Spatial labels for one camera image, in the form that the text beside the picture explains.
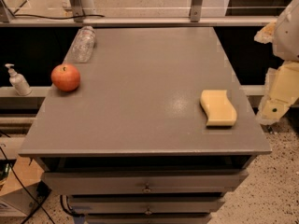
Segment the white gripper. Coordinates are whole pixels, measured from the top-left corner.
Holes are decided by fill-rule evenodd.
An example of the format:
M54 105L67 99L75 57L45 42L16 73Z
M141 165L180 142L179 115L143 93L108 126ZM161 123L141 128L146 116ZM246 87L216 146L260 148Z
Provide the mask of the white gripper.
M272 125L288 112L299 99L299 0L292 0L278 16L254 36L256 42L273 42L274 54L284 61L278 69L269 68L264 83L264 96L256 119Z

